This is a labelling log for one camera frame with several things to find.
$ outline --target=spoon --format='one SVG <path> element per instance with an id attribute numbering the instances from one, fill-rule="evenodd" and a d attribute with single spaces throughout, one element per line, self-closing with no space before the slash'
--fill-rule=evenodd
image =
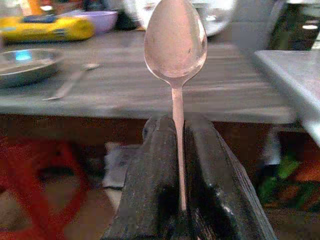
<path id="1" fill-rule="evenodd" d="M 189 0 L 162 0 L 155 8 L 144 39 L 149 71 L 171 86 L 172 115 L 177 132 L 179 210 L 187 216 L 184 160 L 183 86 L 203 67 L 208 53 L 206 31 Z"/>
<path id="2" fill-rule="evenodd" d="M 52 101 L 62 99 L 66 94 L 72 89 L 73 85 L 85 74 L 87 71 L 94 70 L 100 65 L 97 63 L 87 63 L 82 66 L 82 70 L 77 71 L 72 74 L 72 76 L 67 80 L 52 97 L 42 99 L 43 101 Z"/>

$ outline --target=yellow object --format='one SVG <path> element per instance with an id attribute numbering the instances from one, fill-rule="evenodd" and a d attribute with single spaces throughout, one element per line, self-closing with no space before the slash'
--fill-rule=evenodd
<path id="1" fill-rule="evenodd" d="M 43 11 L 40 8 L 39 0 L 24 0 L 29 3 L 32 15 L 42 15 Z"/>
<path id="2" fill-rule="evenodd" d="M 55 42 L 85 40 L 94 35 L 86 18 L 60 17 L 52 23 L 23 22 L 23 17 L 0 18 L 0 31 L 7 42 Z"/>

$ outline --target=wooden table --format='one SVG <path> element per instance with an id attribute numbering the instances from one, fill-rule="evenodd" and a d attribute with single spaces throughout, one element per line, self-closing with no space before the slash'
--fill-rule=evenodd
<path id="1" fill-rule="evenodd" d="M 141 143 L 151 115 L 171 111 L 170 87 L 149 73 L 144 32 L 111 32 L 87 41 L 10 45 L 6 51 L 57 48 L 65 59 L 55 76 L 0 90 L 2 134 L 63 138 L 79 143 Z M 51 96 L 84 63 L 99 63 L 62 100 Z M 184 109 L 206 115 L 249 175 L 271 124 L 296 120 L 286 100 L 231 44 L 209 43 L 203 70 L 184 88 Z"/>

